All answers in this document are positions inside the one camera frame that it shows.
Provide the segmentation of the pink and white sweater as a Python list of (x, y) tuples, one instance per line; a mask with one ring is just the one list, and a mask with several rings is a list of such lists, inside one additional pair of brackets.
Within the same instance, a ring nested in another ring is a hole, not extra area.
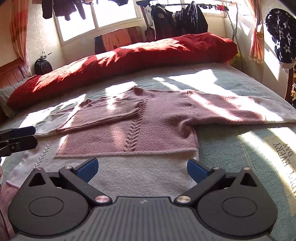
[(86, 99), (75, 108), (60, 110), (53, 122), (46, 124), (46, 132), (36, 129), (35, 149), (4, 161), (1, 240), (14, 236), (7, 217), (8, 205), (34, 168), (56, 171), (90, 157), (197, 153), (196, 126), (295, 124), (295, 109), (285, 104), (284, 108), (267, 98), (134, 86), (117, 95)]

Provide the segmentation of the metal clothes rack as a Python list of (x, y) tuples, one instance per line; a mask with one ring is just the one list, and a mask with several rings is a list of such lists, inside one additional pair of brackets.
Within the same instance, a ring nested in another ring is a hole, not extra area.
[(222, 1), (222, 4), (177, 3), (152, 5), (150, 1), (137, 1), (145, 20), (145, 37), (148, 42), (177, 37), (184, 34), (201, 34), (208, 32), (208, 23), (202, 9), (215, 9), (221, 11), (229, 19), (232, 28), (232, 41), (236, 42), (238, 54), (230, 60), (229, 64), (244, 71), (243, 56), (237, 38), (238, 30), (238, 3)]

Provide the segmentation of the grey pillow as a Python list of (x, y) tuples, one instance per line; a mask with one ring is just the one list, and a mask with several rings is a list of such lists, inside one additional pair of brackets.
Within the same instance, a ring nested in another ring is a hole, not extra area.
[(7, 102), (9, 97), (11, 96), (11, 94), (18, 88), (20, 87), (22, 84), (24, 84), (27, 80), (33, 78), (33, 76), (29, 76), (24, 78), (22, 81), (11, 85), (11, 86), (7, 86), (5, 88), (1, 89), (1, 95), (0, 95), (0, 104), (1, 104), (1, 108), (4, 111), (4, 114), (8, 117), (8, 118), (13, 118), (16, 115), (16, 112), (13, 111), (10, 107), (8, 107)]

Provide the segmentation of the wooden headboard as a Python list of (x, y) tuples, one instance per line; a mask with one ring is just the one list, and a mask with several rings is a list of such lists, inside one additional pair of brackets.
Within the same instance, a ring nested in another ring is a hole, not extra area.
[(0, 67), (0, 88), (14, 85), (30, 76), (29, 68), (21, 58)]

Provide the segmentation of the black bag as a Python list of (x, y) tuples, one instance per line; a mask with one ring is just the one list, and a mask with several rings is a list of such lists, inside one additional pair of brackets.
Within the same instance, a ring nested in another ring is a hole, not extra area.
[(40, 56), (34, 63), (34, 72), (36, 75), (44, 75), (53, 71), (53, 67), (49, 61), (46, 60), (47, 55)]

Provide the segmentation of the green plaid bed blanket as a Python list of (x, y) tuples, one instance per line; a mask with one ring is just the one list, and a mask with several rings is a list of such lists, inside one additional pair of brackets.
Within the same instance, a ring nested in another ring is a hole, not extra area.
[[(46, 132), (57, 112), (75, 108), (86, 99), (113, 96), (138, 86), (147, 89), (193, 89), (224, 96), (251, 96), (285, 101), (272, 90), (225, 64), (197, 64), (145, 70), (102, 80), (55, 99), (41, 102), (2, 125), (3, 129), (35, 126)], [(250, 167), (278, 208), (272, 231), (275, 240), (295, 240), (295, 124), (259, 126), (203, 125), (195, 128), (198, 152), (99, 158), (99, 173), (91, 185), (117, 196), (176, 197), (193, 187), (186, 163), (198, 159), (228, 172)]]

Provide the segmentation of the yellow green bag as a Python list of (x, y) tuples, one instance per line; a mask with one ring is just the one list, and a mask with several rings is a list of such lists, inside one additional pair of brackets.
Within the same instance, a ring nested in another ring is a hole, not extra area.
[(236, 54), (234, 58), (229, 61), (229, 65), (241, 72), (245, 72), (243, 57), (240, 52), (238, 52), (238, 54)]

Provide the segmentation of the orange left curtain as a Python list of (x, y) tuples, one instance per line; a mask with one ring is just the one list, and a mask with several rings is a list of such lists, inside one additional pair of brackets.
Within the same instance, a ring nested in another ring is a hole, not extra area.
[(29, 67), (27, 53), (29, 1), (11, 1), (10, 34), (13, 48), (19, 58)]

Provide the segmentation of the orange hanging cloth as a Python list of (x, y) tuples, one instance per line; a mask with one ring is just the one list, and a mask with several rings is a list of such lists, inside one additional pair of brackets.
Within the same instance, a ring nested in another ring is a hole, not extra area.
[(96, 36), (95, 54), (100, 54), (114, 50), (116, 48), (143, 42), (141, 26), (120, 28), (114, 31)]

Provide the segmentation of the red duvet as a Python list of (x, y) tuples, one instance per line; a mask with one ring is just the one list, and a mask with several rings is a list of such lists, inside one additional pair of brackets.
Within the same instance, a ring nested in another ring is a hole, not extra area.
[(136, 43), (91, 55), (50, 73), (34, 76), (10, 95), (7, 105), (14, 111), (22, 111), (112, 76), (163, 66), (227, 62), (237, 53), (237, 45), (231, 39), (212, 33), (186, 34)]

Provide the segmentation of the wooden chair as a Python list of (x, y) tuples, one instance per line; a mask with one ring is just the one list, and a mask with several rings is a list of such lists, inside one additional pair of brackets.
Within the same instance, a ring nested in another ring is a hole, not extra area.
[(292, 87), (294, 83), (294, 68), (288, 69), (287, 88), (285, 91), (285, 100), (292, 104)]

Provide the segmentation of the black hanging jacket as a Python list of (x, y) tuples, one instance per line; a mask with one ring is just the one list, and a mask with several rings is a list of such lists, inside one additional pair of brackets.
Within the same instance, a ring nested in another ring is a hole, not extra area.
[(185, 9), (175, 13), (176, 27), (180, 35), (208, 32), (208, 23), (198, 5), (192, 1)]

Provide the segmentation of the black jacket with patch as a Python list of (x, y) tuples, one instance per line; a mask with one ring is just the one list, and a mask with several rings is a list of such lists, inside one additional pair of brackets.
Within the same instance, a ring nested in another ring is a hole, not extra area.
[(173, 13), (166, 10), (161, 4), (153, 5), (151, 8), (156, 40), (176, 37), (177, 32)]

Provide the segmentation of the navy star-pattern garment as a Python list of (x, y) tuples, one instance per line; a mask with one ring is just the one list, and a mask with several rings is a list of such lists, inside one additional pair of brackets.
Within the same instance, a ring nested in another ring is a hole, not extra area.
[(271, 9), (265, 18), (281, 68), (295, 66), (295, 17), (283, 9)]

